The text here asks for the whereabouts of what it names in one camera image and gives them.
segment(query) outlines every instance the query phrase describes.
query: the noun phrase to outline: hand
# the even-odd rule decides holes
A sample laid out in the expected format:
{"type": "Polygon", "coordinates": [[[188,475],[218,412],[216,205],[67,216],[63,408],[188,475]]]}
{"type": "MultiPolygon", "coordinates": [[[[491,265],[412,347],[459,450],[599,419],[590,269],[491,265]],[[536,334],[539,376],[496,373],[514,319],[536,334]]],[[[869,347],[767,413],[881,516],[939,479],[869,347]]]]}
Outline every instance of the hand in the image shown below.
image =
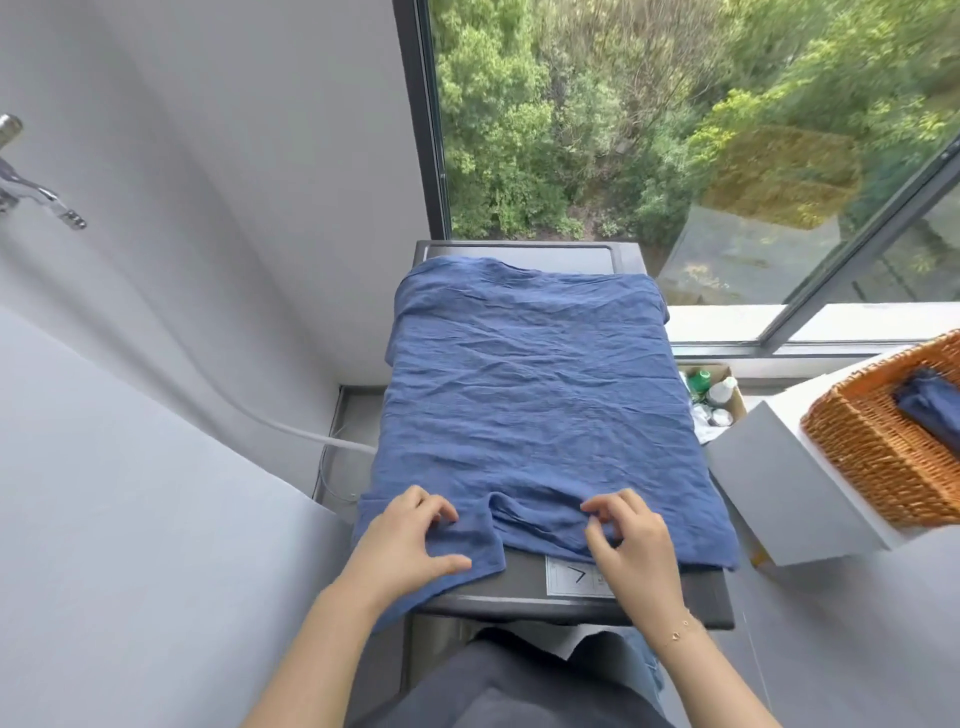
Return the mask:
{"type": "Polygon", "coordinates": [[[660,514],[632,490],[594,496],[580,509],[590,516],[587,545],[620,606],[648,643],[662,641],[689,619],[673,542],[660,514]],[[613,523],[623,542],[613,548],[601,523],[613,523]]]}
{"type": "Polygon", "coordinates": [[[434,579],[468,570],[467,556],[431,557],[426,532],[441,518],[456,521],[457,511],[444,497],[410,486],[370,522],[337,579],[361,595],[379,617],[397,599],[434,579]]]}

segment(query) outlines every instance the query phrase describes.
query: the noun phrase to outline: orange wicker basket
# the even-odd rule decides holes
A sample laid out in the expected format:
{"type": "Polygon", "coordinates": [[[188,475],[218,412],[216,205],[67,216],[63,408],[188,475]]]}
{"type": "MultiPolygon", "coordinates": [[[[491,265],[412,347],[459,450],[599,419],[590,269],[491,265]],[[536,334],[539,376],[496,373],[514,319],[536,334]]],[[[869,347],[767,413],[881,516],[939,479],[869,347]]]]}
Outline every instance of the orange wicker basket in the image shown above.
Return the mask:
{"type": "Polygon", "coordinates": [[[922,366],[960,386],[960,328],[835,384],[801,420],[837,470],[899,526],[960,523],[960,460],[892,396],[922,366]]]}

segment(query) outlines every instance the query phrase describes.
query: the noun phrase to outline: white wall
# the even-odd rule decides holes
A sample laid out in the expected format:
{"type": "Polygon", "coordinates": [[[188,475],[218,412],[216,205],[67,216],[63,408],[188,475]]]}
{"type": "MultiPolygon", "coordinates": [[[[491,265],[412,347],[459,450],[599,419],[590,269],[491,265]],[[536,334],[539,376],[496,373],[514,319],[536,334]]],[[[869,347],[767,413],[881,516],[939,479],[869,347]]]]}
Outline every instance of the white wall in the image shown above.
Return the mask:
{"type": "Polygon", "coordinates": [[[10,0],[0,65],[0,107],[26,125],[0,155],[89,222],[76,233],[27,202],[0,221],[0,303],[311,491],[319,448],[225,404],[85,245],[123,261],[237,398],[329,430],[335,377],[103,18],[86,3],[10,0]]]}
{"type": "Polygon", "coordinates": [[[239,725],[347,525],[5,311],[0,400],[0,725],[239,725]]]}
{"type": "Polygon", "coordinates": [[[391,0],[92,0],[343,383],[429,237],[391,0]]]}

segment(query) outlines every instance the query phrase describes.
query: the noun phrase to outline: metal faucet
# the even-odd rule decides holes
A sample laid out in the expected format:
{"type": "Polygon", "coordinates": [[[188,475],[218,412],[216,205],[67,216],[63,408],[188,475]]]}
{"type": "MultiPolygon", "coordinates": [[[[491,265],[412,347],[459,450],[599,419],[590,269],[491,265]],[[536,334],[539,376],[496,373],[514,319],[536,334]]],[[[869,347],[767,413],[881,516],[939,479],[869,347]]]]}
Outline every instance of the metal faucet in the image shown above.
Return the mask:
{"type": "MultiPolygon", "coordinates": [[[[16,116],[0,114],[0,148],[13,141],[22,130],[23,122],[16,116]]],[[[9,162],[0,158],[0,215],[10,212],[23,199],[46,207],[71,230],[81,231],[86,227],[84,218],[61,202],[56,192],[20,177],[9,162]]]]}

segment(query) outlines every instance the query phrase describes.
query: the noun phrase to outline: window frame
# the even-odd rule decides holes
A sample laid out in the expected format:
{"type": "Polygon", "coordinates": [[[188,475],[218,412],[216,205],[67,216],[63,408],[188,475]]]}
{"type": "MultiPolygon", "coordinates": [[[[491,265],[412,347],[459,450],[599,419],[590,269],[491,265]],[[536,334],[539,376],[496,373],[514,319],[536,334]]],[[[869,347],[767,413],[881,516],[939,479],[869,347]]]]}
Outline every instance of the window frame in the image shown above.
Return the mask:
{"type": "MultiPolygon", "coordinates": [[[[430,237],[432,240],[453,241],[428,0],[393,0],[393,3],[430,237]]],[[[921,339],[912,342],[865,337],[856,341],[795,342],[791,338],[830,304],[831,297],[841,286],[865,273],[959,182],[960,133],[901,187],[853,240],[838,246],[791,293],[782,311],[757,339],[674,342],[675,356],[681,361],[866,357],[904,344],[919,343],[921,339]]],[[[945,310],[948,306],[956,307],[960,303],[944,302],[945,310]]]]}

